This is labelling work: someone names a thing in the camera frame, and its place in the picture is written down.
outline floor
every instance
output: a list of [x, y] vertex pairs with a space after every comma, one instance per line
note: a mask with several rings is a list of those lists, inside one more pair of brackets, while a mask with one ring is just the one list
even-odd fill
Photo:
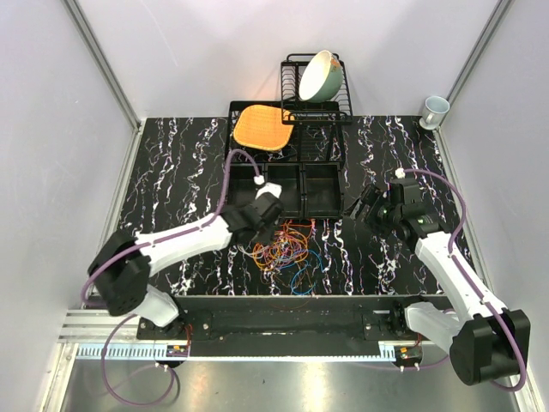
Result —
[[[345, 204], [366, 183], [388, 182], [398, 167], [427, 168], [443, 174], [437, 144], [413, 116], [366, 116], [345, 126], [347, 163], [343, 169]], [[227, 133], [226, 118], [150, 118], [144, 128], [126, 192], [119, 226], [132, 233], [161, 231], [195, 221], [214, 209], [220, 195]], [[325, 130], [311, 133], [326, 147]], [[341, 152], [336, 144], [334, 155]], [[455, 227], [458, 214], [445, 185], [419, 178], [433, 211]], [[469, 258], [464, 238], [459, 246]], [[382, 239], [361, 221], [316, 221], [311, 248], [315, 295], [439, 294], [428, 269], [395, 237]], [[295, 270], [262, 273], [235, 247], [204, 253], [162, 271], [152, 279], [160, 290], [185, 295], [291, 294]]]
[[[442, 357], [426, 350], [427, 363]], [[112, 384], [125, 381], [141, 362], [108, 364]], [[512, 395], [490, 384], [468, 387], [451, 365], [421, 372], [382, 372], [363, 364], [187, 362], [176, 369], [181, 384], [162, 406], [139, 410], [179, 412], [513, 412]], [[117, 388], [134, 402], [151, 402], [166, 390], [169, 378], [148, 370]], [[78, 360], [69, 382], [65, 412], [115, 412], [135, 408], [119, 404], [105, 392], [99, 362]]]

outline wire rack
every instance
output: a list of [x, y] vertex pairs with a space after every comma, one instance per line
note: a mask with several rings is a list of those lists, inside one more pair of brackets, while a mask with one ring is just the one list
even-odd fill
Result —
[[281, 107], [283, 124], [352, 124], [353, 108], [349, 93], [347, 71], [339, 55], [343, 70], [343, 83], [337, 95], [323, 103], [309, 103], [299, 98], [299, 83], [314, 53], [290, 54], [281, 63]]
[[[227, 126], [225, 157], [229, 150], [240, 148], [252, 155], [254, 160], [262, 163], [286, 161], [339, 161], [345, 163], [346, 154], [343, 142], [343, 131], [339, 124], [305, 124], [293, 128], [288, 144], [276, 152], [266, 152], [239, 145], [233, 138], [242, 111], [252, 105], [281, 107], [279, 101], [233, 101], [229, 106], [229, 121]], [[237, 154], [234, 162], [247, 160]]]

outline black bin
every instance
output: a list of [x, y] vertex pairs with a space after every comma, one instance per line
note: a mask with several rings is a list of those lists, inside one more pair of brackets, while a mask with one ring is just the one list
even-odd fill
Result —
[[265, 168], [267, 181], [282, 187], [283, 216], [302, 217], [301, 165], [299, 163], [272, 163], [267, 164]]
[[[262, 173], [262, 165], [258, 164], [257, 166]], [[243, 206], [253, 202], [257, 192], [254, 176], [256, 173], [251, 164], [232, 163], [226, 204]]]
[[304, 163], [305, 217], [339, 218], [343, 210], [341, 168], [337, 162]]

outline robotic arm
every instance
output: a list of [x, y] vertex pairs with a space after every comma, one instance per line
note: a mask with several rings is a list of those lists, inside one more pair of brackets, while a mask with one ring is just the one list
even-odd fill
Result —
[[184, 320], [178, 306], [169, 294], [149, 285], [148, 278], [171, 264], [206, 251], [218, 251], [231, 244], [248, 244], [252, 240], [268, 243], [283, 210], [280, 195], [279, 185], [267, 183], [251, 204], [240, 208], [225, 207], [213, 221], [214, 216], [207, 215], [200, 221], [165, 232], [136, 237], [116, 231], [90, 265], [89, 275], [121, 251], [145, 246], [109, 266], [95, 280], [94, 285], [109, 314], [134, 313], [163, 328], [166, 336], [180, 334]]
[[427, 212], [417, 181], [394, 179], [388, 191], [369, 185], [347, 215], [356, 220], [364, 209], [366, 225], [384, 237], [395, 233], [437, 278], [455, 310], [455, 315], [444, 314], [432, 303], [413, 297], [404, 306], [395, 305], [391, 329], [397, 334], [412, 330], [433, 341], [449, 354], [466, 385], [517, 374], [518, 359], [486, 305], [490, 304], [510, 329], [525, 364], [528, 317], [521, 310], [509, 311], [455, 246], [449, 253], [449, 230], [437, 215]]

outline marble pattern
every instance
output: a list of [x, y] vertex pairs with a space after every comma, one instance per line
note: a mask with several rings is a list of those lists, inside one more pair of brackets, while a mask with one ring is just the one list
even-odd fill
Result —
[[[211, 212], [221, 190], [226, 118], [150, 118], [143, 132], [121, 211], [119, 227], [150, 233], [192, 222]], [[319, 147], [328, 133], [316, 133]], [[357, 117], [344, 128], [347, 163], [343, 170], [345, 204], [365, 184], [388, 182], [397, 167], [418, 167], [443, 174], [437, 144], [411, 116]], [[334, 154], [341, 150], [337, 144]], [[459, 218], [448, 188], [419, 177], [424, 197], [450, 227]], [[461, 236], [458, 245], [470, 261]], [[316, 221], [310, 248], [313, 294], [439, 294], [429, 270], [394, 236], [372, 235], [361, 221]], [[295, 269], [275, 276], [262, 273], [236, 247], [175, 264], [151, 279], [175, 295], [290, 294]]]

